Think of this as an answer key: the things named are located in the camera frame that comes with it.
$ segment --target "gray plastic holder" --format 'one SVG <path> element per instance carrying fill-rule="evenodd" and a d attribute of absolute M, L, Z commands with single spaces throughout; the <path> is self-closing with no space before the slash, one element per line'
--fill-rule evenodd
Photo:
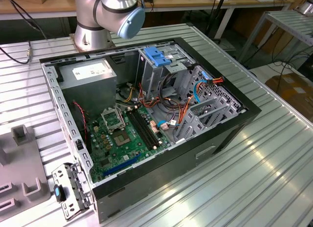
<path fill-rule="evenodd" d="M 20 125 L 0 135 L 0 222 L 49 197 L 34 130 Z"/>

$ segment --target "yellow wire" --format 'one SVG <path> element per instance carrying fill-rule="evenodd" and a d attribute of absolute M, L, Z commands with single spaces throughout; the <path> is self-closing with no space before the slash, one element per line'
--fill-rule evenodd
<path fill-rule="evenodd" d="M 132 94 L 133 94 L 133 88 L 131 88 L 131 92 L 129 93 L 129 97 L 126 100 L 124 100 L 124 102 L 129 102 L 132 98 Z"/>

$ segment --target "aluminum slotted table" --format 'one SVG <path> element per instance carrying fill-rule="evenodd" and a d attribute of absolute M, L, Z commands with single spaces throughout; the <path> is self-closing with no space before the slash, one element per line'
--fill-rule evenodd
<path fill-rule="evenodd" d="M 266 20 L 270 21 L 272 26 L 259 43 L 259 47 L 266 42 L 277 26 L 298 39 L 298 42 L 294 45 L 292 50 L 296 50 L 301 42 L 304 42 L 309 46 L 313 45 L 313 17 L 304 16 L 294 10 L 265 12 L 245 43 L 238 59 L 239 62 L 241 62 L 246 56 L 252 42 L 258 35 Z"/>
<path fill-rule="evenodd" d="M 313 125 L 262 85 L 196 28 L 186 24 L 142 29 L 119 45 L 183 37 L 262 112 L 219 154 L 102 226 L 306 226 L 313 218 Z M 2 45 L 19 60 L 27 43 Z M 32 126 L 50 190 L 51 172 L 72 162 L 54 112 L 40 58 L 75 53 L 70 38 L 32 42 L 34 57 L 18 65 L 0 54 L 0 133 Z M 0 223 L 18 226 L 99 226 L 93 210 L 67 223 L 53 196 Z"/>

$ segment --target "wooden desk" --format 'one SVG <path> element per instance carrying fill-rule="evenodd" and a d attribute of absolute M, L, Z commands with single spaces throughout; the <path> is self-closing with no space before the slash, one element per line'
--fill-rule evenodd
<path fill-rule="evenodd" d="M 57 18 L 75 17 L 75 0 L 46 0 L 44 4 L 33 4 L 29 2 L 17 1 L 33 18 Z M 258 2 L 257 0 L 229 0 L 225 1 L 222 9 L 227 12 L 222 20 L 215 38 L 220 38 L 235 8 L 251 7 L 274 7 L 282 6 L 287 10 L 293 0 L 275 0 L 275 2 Z M 154 12 L 166 11 L 186 11 L 186 10 L 205 10 L 212 9 L 213 0 L 154 0 Z M 145 3 L 145 11 L 151 12 L 152 5 Z M 0 20 L 21 19 L 19 14 L 12 7 L 8 0 L 0 0 Z"/>

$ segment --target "blue drive bay latch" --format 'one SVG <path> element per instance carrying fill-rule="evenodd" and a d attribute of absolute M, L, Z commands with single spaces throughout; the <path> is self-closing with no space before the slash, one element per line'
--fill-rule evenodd
<path fill-rule="evenodd" d="M 146 47 L 143 49 L 146 55 L 150 58 L 151 61 L 155 63 L 155 66 L 161 67 L 171 64 L 171 60 L 167 59 L 163 53 L 158 50 L 156 47 Z"/>

